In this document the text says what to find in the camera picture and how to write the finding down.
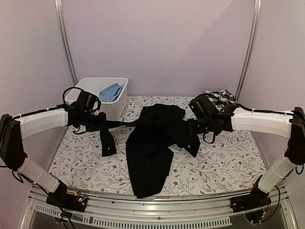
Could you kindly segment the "black long sleeve shirt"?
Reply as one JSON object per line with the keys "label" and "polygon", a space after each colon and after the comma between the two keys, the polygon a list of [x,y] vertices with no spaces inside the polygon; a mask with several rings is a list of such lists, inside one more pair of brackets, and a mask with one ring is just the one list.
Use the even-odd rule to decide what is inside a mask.
{"label": "black long sleeve shirt", "polygon": [[143,107],[126,142],[126,160],[134,195],[146,198],[162,191],[173,160],[172,145],[196,157],[200,140],[190,134],[183,118],[185,110],[176,105]]}

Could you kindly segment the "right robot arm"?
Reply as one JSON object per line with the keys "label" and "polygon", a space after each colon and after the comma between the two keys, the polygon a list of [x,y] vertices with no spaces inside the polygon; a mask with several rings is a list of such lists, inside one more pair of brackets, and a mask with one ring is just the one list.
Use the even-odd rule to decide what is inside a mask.
{"label": "right robot arm", "polygon": [[285,154],[257,179],[246,198],[250,208],[258,207],[265,196],[298,165],[305,163],[305,113],[301,107],[292,111],[250,109],[241,104],[228,104],[217,109],[207,94],[190,101],[194,119],[189,119],[190,133],[198,135],[222,131],[252,131],[288,139]]}

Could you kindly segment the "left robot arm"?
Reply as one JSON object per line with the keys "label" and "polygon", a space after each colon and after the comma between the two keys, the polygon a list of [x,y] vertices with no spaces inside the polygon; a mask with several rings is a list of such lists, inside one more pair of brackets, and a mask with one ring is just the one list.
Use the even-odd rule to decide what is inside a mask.
{"label": "left robot arm", "polygon": [[84,126],[93,132],[105,126],[106,114],[99,112],[101,102],[90,92],[80,90],[76,101],[63,102],[56,107],[46,108],[26,114],[0,118],[0,158],[4,167],[18,172],[45,191],[52,193],[52,199],[60,207],[67,207],[71,197],[63,191],[65,185],[49,174],[40,165],[30,160],[23,148],[23,140],[57,127]]}

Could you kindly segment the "light blue shirt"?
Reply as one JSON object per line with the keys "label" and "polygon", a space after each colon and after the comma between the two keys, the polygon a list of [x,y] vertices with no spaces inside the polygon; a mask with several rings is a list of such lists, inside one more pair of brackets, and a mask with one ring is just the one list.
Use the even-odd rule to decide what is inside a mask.
{"label": "light blue shirt", "polygon": [[123,86],[119,86],[118,83],[114,83],[100,91],[99,100],[106,103],[114,102],[120,95],[122,89]]}

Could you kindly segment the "white plastic bin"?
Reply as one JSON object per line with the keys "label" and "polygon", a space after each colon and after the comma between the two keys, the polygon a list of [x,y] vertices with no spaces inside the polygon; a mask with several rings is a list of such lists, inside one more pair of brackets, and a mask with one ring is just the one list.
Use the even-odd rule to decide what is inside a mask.
{"label": "white plastic bin", "polygon": [[[104,112],[109,121],[119,121],[127,103],[127,78],[87,77],[63,93],[68,111],[79,116]],[[77,102],[85,91],[94,95],[88,105]]]}

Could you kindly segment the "black white checkered shirt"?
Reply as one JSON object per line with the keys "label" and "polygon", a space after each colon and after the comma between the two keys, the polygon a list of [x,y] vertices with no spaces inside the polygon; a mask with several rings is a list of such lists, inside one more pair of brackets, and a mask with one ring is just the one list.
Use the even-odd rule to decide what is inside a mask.
{"label": "black white checkered shirt", "polygon": [[220,91],[206,90],[205,94],[218,111],[222,110],[226,105],[237,104],[233,94],[231,94],[226,89]]}

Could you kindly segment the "floral patterned tablecloth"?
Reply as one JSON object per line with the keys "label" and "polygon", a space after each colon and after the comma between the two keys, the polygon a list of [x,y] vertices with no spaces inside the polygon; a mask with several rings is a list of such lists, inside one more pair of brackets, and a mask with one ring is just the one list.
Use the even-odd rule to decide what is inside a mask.
{"label": "floral patterned tablecloth", "polygon": [[[69,127],[52,160],[49,172],[68,187],[92,192],[133,195],[126,161],[126,141],[132,127],[111,130],[117,153],[102,156],[99,133]],[[171,146],[173,160],[159,196],[221,194],[251,189],[266,171],[263,157],[250,132],[222,132],[199,136],[196,157]]]}

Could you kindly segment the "aluminium front rail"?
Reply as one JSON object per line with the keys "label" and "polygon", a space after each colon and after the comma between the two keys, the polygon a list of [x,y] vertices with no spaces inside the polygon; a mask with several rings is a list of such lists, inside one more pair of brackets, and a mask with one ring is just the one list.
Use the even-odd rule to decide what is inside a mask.
{"label": "aluminium front rail", "polygon": [[247,212],[234,212],[233,197],[245,191],[195,195],[154,196],[87,192],[84,212],[70,211],[70,219],[46,203],[46,194],[33,187],[21,219],[22,229],[299,229],[284,186],[270,193],[271,205],[261,223],[248,222]]}

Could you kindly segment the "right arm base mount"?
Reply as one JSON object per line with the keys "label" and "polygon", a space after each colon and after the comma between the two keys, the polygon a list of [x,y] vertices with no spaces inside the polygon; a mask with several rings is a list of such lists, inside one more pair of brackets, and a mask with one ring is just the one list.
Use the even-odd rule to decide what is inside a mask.
{"label": "right arm base mount", "polygon": [[261,190],[251,191],[247,195],[230,198],[230,208],[234,213],[260,208],[271,204],[268,193]]}

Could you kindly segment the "right aluminium frame post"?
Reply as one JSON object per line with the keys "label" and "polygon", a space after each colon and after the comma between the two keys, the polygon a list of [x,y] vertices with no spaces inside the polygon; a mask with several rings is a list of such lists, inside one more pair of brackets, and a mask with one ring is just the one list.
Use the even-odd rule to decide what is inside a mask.
{"label": "right aluminium frame post", "polygon": [[252,52],[254,49],[254,43],[255,43],[258,26],[259,26],[261,7],[262,7],[262,0],[255,0],[252,24],[251,24],[251,29],[250,29],[250,37],[249,37],[247,50],[246,50],[246,56],[245,56],[245,60],[244,60],[243,67],[242,67],[241,77],[240,77],[241,84],[245,83],[247,71],[248,71],[248,68],[250,65],[250,60],[251,60]]}

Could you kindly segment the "aluminium frame post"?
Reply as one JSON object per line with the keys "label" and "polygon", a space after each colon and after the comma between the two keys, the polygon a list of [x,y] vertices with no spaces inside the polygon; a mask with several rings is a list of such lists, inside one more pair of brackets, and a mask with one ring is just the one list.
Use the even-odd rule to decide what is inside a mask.
{"label": "aluminium frame post", "polygon": [[54,5],[55,5],[55,12],[56,12],[56,17],[57,17],[57,23],[58,23],[58,27],[59,27],[61,42],[62,42],[62,46],[63,46],[63,51],[64,51],[64,55],[66,58],[71,81],[72,81],[73,85],[76,85],[78,83],[78,79],[77,79],[75,67],[73,64],[71,49],[69,46],[68,35],[67,35],[67,31],[66,31],[63,8],[62,8],[62,1],[55,0]]}
{"label": "aluminium frame post", "polygon": [[254,49],[254,43],[255,43],[258,26],[259,26],[261,7],[262,7],[262,0],[255,0],[252,24],[251,24],[251,29],[250,29],[250,37],[249,37],[247,50],[246,50],[246,56],[245,56],[245,60],[244,60],[243,67],[242,67],[241,77],[240,77],[241,84],[245,83],[247,71],[248,71],[248,68],[250,65],[250,60],[251,60],[252,52]]}

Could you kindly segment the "left aluminium frame post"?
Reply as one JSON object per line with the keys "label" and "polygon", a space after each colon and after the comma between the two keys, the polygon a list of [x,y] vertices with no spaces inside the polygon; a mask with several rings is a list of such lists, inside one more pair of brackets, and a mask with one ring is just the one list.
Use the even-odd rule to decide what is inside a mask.
{"label": "left aluminium frame post", "polygon": [[66,58],[71,81],[72,81],[73,85],[76,85],[78,83],[78,79],[77,79],[75,67],[73,64],[71,49],[69,46],[68,35],[67,35],[67,31],[66,31],[63,8],[62,8],[62,1],[55,0],[54,5],[55,5],[55,12],[56,12],[56,17],[57,17],[57,23],[58,23],[58,27],[59,27],[61,42],[62,42],[62,46],[63,46],[63,51],[64,51],[64,55]]}

